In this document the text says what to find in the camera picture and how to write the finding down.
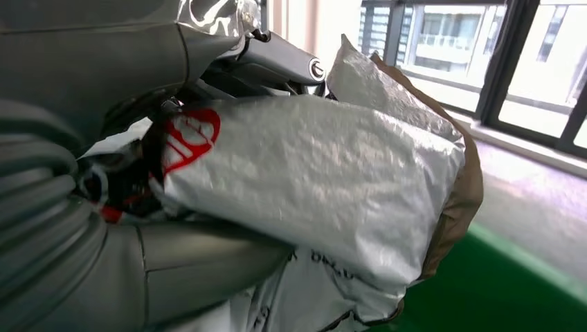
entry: floor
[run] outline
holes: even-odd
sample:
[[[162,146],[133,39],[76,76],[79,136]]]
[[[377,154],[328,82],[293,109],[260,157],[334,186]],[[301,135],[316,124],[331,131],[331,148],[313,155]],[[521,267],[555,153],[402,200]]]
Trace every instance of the floor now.
[[[473,222],[587,283],[587,181],[478,142],[485,199]]]

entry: black window frame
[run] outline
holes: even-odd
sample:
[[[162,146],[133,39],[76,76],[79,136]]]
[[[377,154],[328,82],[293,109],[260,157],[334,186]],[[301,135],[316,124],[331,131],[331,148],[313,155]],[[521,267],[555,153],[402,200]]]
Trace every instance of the black window frame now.
[[[549,6],[564,6],[564,3],[545,3]],[[522,138],[530,142],[548,147],[566,154],[571,154],[587,159],[587,149],[574,144],[583,121],[587,116],[587,84],[581,90],[575,107],[570,112],[566,126],[560,138],[532,131],[499,120],[502,105],[506,99],[509,85],[512,82],[514,72],[518,65],[520,55],[525,45],[528,33],[540,1],[528,0],[363,0],[362,6],[389,6],[388,31],[386,36],[386,47],[383,52],[383,59],[388,65],[396,66],[399,39],[401,35],[401,23],[404,19],[404,8],[416,5],[478,5],[493,6],[506,5],[503,24],[497,37],[494,53],[487,66],[485,83],[479,92],[479,102],[474,112],[461,109],[449,104],[440,103],[444,108],[472,117],[480,125],[501,131],[503,133]],[[408,76],[418,77],[419,74],[403,70]],[[442,81],[449,86],[456,86],[460,89],[463,86],[455,82],[435,79],[434,77],[418,77],[431,81]]]

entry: brown paper bag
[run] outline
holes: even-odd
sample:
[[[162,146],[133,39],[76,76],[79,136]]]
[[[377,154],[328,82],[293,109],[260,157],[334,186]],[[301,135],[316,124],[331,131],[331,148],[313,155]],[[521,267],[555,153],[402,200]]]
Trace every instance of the brown paper bag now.
[[[434,276],[440,261],[446,257],[454,244],[465,236],[471,220],[483,201],[483,178],[477,146],[465,128],[447,114],[436,100],[416,89],[398,68],[386,65],[377,54],[373,54],[371,60],[379,70],[404,86],[438,115],[450,121],[464,137],[465,165],[440,215],[422,266],[422,275],[419,278],[420,280],[428,279]]]

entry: white plastic bag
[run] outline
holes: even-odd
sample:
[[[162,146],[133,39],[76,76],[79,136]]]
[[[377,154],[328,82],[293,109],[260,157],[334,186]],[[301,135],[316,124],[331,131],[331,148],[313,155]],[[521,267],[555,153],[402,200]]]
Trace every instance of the white plastic bag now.
[[[187,108],[168,124],[163,159],[165,193],[186,207],[385,288],[419,276],[463,151],[382,112],[299,96]]]

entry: red logo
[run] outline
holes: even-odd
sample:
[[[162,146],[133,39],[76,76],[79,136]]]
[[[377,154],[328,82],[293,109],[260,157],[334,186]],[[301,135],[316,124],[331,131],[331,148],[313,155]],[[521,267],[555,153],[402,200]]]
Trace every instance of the red logo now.
[[[220,133],[220,117],[213,109],[184,111],[165,126],[164,174],[193,163],[210,151]]]

